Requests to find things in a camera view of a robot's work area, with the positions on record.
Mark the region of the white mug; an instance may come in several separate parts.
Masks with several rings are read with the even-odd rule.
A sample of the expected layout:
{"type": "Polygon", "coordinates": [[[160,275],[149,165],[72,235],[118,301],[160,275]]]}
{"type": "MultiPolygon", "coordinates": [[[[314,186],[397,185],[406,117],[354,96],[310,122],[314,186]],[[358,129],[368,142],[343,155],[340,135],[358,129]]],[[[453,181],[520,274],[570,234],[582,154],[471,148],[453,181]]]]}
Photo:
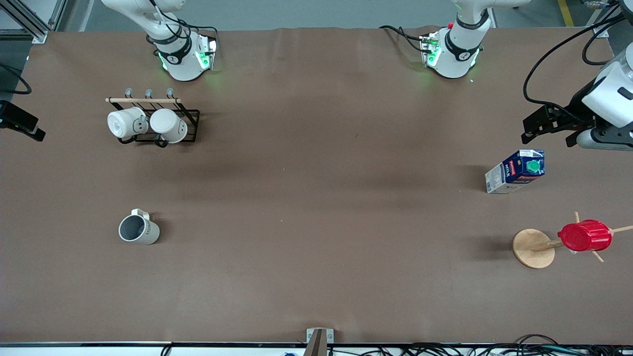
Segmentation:
{"type": "Polygon", "coordinates": [[[188,135],[188,125],[173,110],[163,108],[151,114],[149,123],[158,143],[179,143],[188,135]]]}
{"type": "Polygon", "coordinates": [[[118,139],[130,139],[145,134],[149,129],[149,120],[145,111],[138,107],[111,111],[107,117],[111,133],[118,139]]]}

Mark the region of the wooden mug tree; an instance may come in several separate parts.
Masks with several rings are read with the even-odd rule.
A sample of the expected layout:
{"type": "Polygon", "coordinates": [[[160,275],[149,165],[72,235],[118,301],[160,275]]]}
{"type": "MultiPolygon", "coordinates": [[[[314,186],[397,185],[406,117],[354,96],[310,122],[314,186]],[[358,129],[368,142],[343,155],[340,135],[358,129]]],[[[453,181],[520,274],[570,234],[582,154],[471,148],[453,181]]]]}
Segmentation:
{"type": "MultiPolygon", "coordinates": [[[[574,221],[572,223],[579,223],[581,221],[583,220],[580,219],[579,212],[575,211],[574,221]]],[[[608,227],[613,232],[613,237],[617,233],[633,230],[633,224],[618,228],[608,227]]],[[[521,230],[516,233],[512,239],[512,252],[514,257],[523,266],[531,269],[542,269],[550,266],[556,256],[556,250],[562,248],[565,248],[573,254],[585,253],[574,252],[568,249],[563,245],[558,236],[556,236],[556,238],[549,237],[547,234],[537,230],[536,228],[526,228],[521,230]]],[[[587,253],[591,253],[598,259],[599,262],[604,262],[604,259],[599,255],[599,252],[588,251],[587,253]]]]}

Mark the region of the blue milk carton green cap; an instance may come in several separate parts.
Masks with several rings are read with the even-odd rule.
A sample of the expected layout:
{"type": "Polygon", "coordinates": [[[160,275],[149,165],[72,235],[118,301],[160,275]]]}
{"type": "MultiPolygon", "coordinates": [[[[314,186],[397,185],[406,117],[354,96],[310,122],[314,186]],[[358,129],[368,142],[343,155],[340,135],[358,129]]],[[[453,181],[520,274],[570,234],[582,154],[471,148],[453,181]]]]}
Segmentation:
{"type": "Polygon", "coordinates": [[[520,149],[485,174],[488,194],[509,194],[544,176],[543,150],[520,149]]]}

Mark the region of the red plastic cup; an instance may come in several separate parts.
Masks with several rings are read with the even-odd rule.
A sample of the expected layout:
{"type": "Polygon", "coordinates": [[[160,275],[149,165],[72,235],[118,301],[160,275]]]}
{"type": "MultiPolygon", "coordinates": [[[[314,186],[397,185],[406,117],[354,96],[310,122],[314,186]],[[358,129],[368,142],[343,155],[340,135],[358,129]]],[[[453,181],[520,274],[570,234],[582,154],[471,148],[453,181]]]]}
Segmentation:
{"type": "Polygon", "coordinates": [[[613,232],[597,220],[584,220],[565,225],[557,233],[564,246],[574,252],[601,252],[611,245],[613,232]]]}

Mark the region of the aluminium frame profile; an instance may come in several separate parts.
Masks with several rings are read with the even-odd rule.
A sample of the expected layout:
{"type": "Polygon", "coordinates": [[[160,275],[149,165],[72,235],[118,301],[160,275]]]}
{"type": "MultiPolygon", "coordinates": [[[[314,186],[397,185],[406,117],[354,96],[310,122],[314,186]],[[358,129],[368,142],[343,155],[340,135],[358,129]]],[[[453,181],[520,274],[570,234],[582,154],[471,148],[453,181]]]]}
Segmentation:
{"type": "Polygon", "coordinates": [[[617,22],[615,18],[618,18],[621,14],[620,0],[580,0],[581,4],[588,9],[593,10],[592,16],[588,19],[586,26],[594,25],[599,22],[609,23],[601,25],[593,29],[593,33],[597,35],[597,38],[608,38],[608,29],[615,25],[617,22]]]}
{"type": "Polygon", "coordinates": [[[57,30],[69,0],[0,0],[0,39],[43,44],[57,30]]]}

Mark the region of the grey ceramic mug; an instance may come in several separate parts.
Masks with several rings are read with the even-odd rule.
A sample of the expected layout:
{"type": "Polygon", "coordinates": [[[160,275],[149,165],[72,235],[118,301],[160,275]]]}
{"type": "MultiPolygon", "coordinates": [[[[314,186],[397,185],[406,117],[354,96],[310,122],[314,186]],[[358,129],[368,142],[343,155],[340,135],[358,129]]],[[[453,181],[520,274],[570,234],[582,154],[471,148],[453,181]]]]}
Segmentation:
{"type": "Polygon", "coordinates": [[[151,220],[148,212],[135,208],[121,220],[118,236],[122,241],[137,245],[152,245],[160,237],[160,228],[151,220]]]}

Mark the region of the brown table cover sheet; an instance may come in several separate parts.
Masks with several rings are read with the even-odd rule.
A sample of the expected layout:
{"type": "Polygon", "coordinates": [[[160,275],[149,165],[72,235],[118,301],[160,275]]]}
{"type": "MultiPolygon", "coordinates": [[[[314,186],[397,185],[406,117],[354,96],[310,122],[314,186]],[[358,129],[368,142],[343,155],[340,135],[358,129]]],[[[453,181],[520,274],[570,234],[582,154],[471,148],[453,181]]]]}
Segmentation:
{"type": "Polygon", "coordinates": [[[573,213],[633,224],[633,153],[531,142],[545,175],[487,194],[536,110],[522,84],[570,28],[494,29],[445,80],[384,30],[220,35],[216,70],[168,77],[145,36],[56,33],[14,103],[45,140],[0,131],[0,342],[633,343],[633,233],[599,263],[534,270],[516,232],[573,213]],[[120,144],[107,97],[199,110],[197,142],[120,144]],[[122,241],[140,208],[152,245],[122,241]]]}

